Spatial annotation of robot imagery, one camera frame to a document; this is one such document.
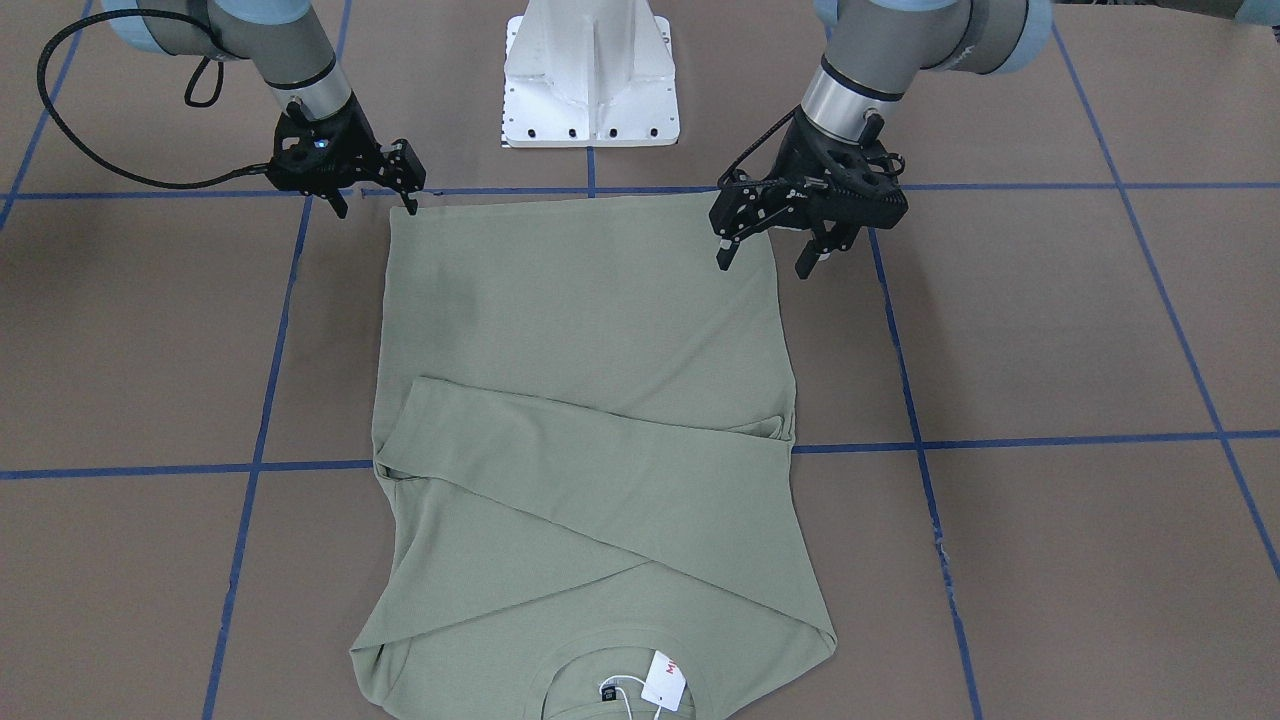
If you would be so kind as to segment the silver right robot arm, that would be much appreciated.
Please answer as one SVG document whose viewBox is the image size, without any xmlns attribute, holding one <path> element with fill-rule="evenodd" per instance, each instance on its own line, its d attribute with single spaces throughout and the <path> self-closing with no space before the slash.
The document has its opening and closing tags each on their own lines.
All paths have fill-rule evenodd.
<svg viewBox="0 0 1280 720">
<path fill-rule="evenodd" d="M 380 143 L 310 1 L 102 1 L 108 23 L 146 53 L 251 61 L 280 106 L 259 173 L 280 191 L 324 199 L 346 217 L 343 190 L 392 190 L 408 214 L 426 181 L 411 143 Z"/>
</svg>

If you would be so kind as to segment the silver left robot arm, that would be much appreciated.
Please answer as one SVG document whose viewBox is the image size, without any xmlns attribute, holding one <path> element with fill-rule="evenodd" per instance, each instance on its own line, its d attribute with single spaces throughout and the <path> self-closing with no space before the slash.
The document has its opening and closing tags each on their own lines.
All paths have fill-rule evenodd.
<svg viewBox="0 0 1280 720">
<path fill-rule="evenodd" d="M 909 209 L 905 161 L 881 137 L 913 81 L 1019 70 L 1044 46 L 1052 14 L 1050 1 L 837 1 L 800 104 L 771 127 L 782 140 L 769 172 L 758 179 L 733 161 L 717 182 L 708 217 L 718 268 L 777 227 L 809 233 L 795 264 L 804 279 L 861 231 L 896 227 Z"/>
</svg>

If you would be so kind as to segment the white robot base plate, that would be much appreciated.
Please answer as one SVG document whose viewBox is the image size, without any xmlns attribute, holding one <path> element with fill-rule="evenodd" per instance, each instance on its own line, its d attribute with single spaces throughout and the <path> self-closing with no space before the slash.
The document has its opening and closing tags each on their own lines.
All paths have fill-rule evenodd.
<svg viewBox="0 0 1280 720">
<path fill-rule="evenodd" d="M 530 1 L 504 32 L 509 149 L 660 147 L 681 119 L 669 20 L 648 1 Z"/>
</svg>

